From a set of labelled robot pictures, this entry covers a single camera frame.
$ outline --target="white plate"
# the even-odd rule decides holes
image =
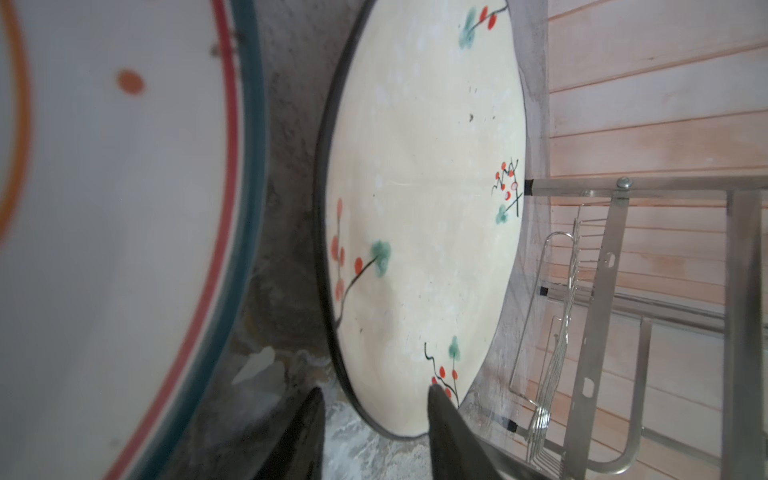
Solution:
[[[253,261],[253,6],[0,7],[0,478],[151,476]]]
[[[525,109],[504,0],[366,4],[318,148],[318,266],[334,364],[380,432],[458,405],[520,235]]]

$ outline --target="metal dish rack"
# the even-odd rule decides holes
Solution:
[[[721,478],[763,478],[766,460],[766,440],[763,434],[763,337],[766,335],[761,312],[761,210],[763,191],[768,190],[768,176],[755,177],[682,177],[628,178],[617,180],[587,178],[577,180],[527,180],[525,194],[543,197],[606,197],[610,198],[605,218],[584,219],[579,207],[571,232],[551,233],[544,241],[541,260],[535,278],[534,295],[528,305],[523,333],[513,364],[509,389],[534,406],[528,428],[518,427],[517,433],[528,442],[525,461],[534,470],[552,478],[583,479],[587,470],[605,474],[626,471],[637,459],[641,437],[720,467]],[[615,293],[618,263],[627,210],[631,198],[693,198],[727,201],[726,309],[724,316],[648,299]],[[603,227],[602,233],[583,235],[585,224]],[[535,399],[512,388],[525,330],[538,295],[541,271],[546,254],[555,237],[571,241],[571,257],[565,285],[550,288],[563,302],[560,318],[550,321],[547,352],[551,331],[556,330],[551,358],[548,355],[539,373],[539,388]],[[600,248],[582,248],[585,237],[601,237]],[[597,258],[587,258],[588,252],[598,252]],[[591,286],[579,286],[579,273],[594,271]],[[563,369],[568,347],[568,327],[575,303],[588,307],[584,327],[584,345],[578,360],[571,410],[563,445],[546,439],[550,411]],[[621,455],[611,462],[588,459],[592,438],[597,397],[605,356],[609,319],[612,312],[631,313],[641,320],[635,383],[627,444]],[[650,352],[651,319],[662,322],[693,322],[697,328],[720,331],[724,338],[723,370],[723,441],[721,458],[698,451],[642,425],[648,357]],[[506,455],[493,445],[481,442],[491,458]],[[504,471],[504,462],[497,467]]]

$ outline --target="plate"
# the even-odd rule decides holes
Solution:
[[[251,2],[0,0],[0,477],[155,476],[266,179]]]
[[[515,260],[525,109],[503,0],[367,2],[317,148],[316,263],[333,362],[382,434],[427,431],[485,359]]]

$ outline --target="bolt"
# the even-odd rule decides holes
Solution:
[[[622,177],[616,180],[616,186],[623,190],[628,190],[629,187],[632,186],[632,179],[629,177]]]

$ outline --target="stone surface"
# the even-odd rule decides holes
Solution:
[[[510,0],[528,122],[526,177],[548,175],[547,5]],[[314,150],[331,78],[361,0],[257,0],[270,103],[270,179],[250,290],[214,378],[164,478],[251,478],[314,386],[326,401],[324,478],[430,478],[426,436],[395,442],[366,425],[340,391],[330,362],[312,242]],[[544,235],[546,201],[526,197],[523,229],[491,350],[460,411],[479,434],[505,446],[479,406],[514,418],[508,391]],[[541,310],[535,305],[535,313]],[[538,332],[534,316],[529,333]],[[518,367],[528,371],[533,335]],[[276,362],[232,385],[251,353]]]

